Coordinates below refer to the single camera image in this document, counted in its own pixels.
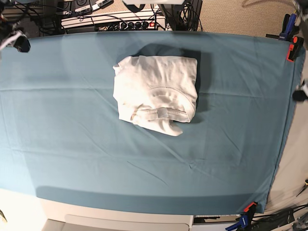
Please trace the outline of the white T-shirt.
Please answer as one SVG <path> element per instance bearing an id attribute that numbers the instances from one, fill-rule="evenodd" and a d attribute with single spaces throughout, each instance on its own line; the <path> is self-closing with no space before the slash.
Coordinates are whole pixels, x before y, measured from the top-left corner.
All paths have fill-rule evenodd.
<path id="1" fill-rule="evenodd" d="M 142 128 L 179 136 L 198 98 L 197 60 L 181 56 L 128 56 L 114 65 L 118 117 Z"/>

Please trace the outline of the orange black clamp top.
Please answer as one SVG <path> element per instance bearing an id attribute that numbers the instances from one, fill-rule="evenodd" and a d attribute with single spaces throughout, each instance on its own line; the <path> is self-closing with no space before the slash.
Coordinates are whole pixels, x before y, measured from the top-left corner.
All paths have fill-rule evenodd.
<path id="1" fill-rule="evenodd" d="M 303 47 L 304 39 L 302 37 L 295 36 L 289 46 L 286 59 L 290 62 L 294 62 L 299 55 L 301 48 Z"/>

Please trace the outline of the orange black clamp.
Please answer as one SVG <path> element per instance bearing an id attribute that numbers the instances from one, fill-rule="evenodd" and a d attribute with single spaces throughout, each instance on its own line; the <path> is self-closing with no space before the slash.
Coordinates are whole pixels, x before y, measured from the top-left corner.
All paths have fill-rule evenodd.
<path id="1" fill-rule="evenodd" d="M 250 209 L 256 208 L 257 205 L 258 205 L 257 202 L 251 202 L 251 203 L 244 209 L 244 212 L 247 213 Z"/>
<path id="2" fill-rule="evenodd" d="M 303 47 L 304 39 L 302 37 L 295 36 L 289 46 L 286 59 L 290 62 L 294 62 L 299 55 L 301 48 Z"/>

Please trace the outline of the blue black clamp top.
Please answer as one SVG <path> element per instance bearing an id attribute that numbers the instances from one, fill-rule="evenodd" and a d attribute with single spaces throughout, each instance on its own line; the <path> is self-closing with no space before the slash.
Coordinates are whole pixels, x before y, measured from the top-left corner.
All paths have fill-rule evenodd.
<path id="1" fill-rule="evenodd" d="M 283 40 L 283 41 L 292 41 L 293 37 L 298 34 L 299 27 L 295 25 L 297 15 L 286 14 L 283 19 L 282 31 L 279 35 L 266 34 L 267 38 Z"/>

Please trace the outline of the blue black clamp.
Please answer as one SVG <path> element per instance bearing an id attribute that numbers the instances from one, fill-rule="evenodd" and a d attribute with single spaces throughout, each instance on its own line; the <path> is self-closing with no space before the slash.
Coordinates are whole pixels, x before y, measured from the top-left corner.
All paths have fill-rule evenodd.
<path id="1" fill-rule="evenodd" d="M 279 35 L 266 34 L 267 38 L 283 40 L 283 41 L 292 41 L 293 37 L 298 34 L 299 27 L 295 25 L 297 15 L 286 14 L 283 19 L 282 31 Z"/>
<path id="2" fill-rule="evenodd" d="M 234 230 L 244 230 L 245 228 L 248 228 L 251 225 L 252 216 L 248 214 L 241 215 L 237 222 L 229 227 L 226 227 L 226 231 L 234 231 Z"/>

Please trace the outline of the black power strip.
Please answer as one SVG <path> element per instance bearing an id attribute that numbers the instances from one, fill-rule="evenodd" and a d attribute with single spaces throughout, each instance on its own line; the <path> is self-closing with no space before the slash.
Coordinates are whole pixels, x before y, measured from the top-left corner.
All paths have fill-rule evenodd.
<path id="1" fill-rule="evenodd" d="M 120 31 L 143 31 L 143 30 L 158 30 L 154 21 L 136 21 L 136 22 L 122 22 L 119 27 Z"/>

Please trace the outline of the teal table cloth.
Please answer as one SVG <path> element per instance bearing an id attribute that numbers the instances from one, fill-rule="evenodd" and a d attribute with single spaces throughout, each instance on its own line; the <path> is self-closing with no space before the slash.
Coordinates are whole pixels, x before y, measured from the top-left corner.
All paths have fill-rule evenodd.
<path id="1" fill-rule="evenodd" d="M 265 209 L 305 60 L 289 43 L 205 32 L 34 38 L 0 63 L 0 186 L 57 202 L 179 215 Z M 198 61 L 197 110 L 171 137 L 118 118 L 113 66 L 127 56 Z"/>

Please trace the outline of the orange black clamp bottom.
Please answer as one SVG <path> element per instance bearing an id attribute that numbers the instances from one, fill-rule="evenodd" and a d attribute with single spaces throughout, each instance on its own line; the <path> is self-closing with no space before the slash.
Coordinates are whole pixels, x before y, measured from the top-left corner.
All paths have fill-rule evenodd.
<path id="1" fill-rule="evenodd" d="M 247 213 L 250 209 L 256 208 L 257 205 L 258 205 L 257 202 L 251 202 L 251 203 L 244 209 L 244 212 Z"/>

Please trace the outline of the blue black clamp bottom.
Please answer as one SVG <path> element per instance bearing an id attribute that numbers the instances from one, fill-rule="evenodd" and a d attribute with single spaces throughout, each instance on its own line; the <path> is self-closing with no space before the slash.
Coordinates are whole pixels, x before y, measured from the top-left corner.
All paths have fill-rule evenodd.
<path id="1" fill-rule="evenodd" d="M 226 231 L 234 231 L 234 230 L 244 230 L 245 228 L 248 228 L 251 225 L 252 216 L 248 214 L 241 215 L 237 222 L 229 227 L 226 227 Z"/>

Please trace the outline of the white cabinet under table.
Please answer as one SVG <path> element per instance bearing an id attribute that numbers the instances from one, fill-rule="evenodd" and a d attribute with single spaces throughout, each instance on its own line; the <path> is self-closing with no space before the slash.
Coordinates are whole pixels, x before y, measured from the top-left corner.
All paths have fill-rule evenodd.
<path id="1" fill-rule="evenodd" d="M 39 200 L 48 219 L 68 224 L 122 231 L 188 231 L 193 216 L 114 211 Z"/>

